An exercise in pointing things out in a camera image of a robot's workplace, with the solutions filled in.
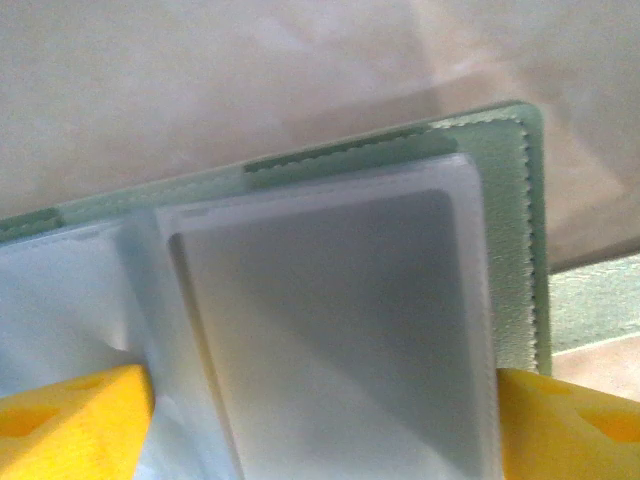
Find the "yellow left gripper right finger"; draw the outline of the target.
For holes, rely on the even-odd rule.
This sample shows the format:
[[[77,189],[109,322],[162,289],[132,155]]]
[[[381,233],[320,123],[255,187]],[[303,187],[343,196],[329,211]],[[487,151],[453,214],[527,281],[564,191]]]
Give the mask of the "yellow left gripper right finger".
[[[640,480],[640,403],[501,368],[505,480]]]

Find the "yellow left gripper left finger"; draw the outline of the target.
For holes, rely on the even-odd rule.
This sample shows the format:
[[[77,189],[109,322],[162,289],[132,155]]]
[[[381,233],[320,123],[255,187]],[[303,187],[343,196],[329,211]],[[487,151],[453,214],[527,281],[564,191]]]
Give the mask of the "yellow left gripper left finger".
[[[152,415],[141,365],[0,398],[0,480],[133,480]]]

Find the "mint green card holder wallet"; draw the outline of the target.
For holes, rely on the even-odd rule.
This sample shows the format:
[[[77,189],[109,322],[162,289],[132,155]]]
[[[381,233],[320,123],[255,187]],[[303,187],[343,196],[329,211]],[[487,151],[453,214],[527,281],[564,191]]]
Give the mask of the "mint green card holder wallet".
[[[133,480],[505,480],[543,187],[510,102],[2,219],[0,398],[143,366]]]

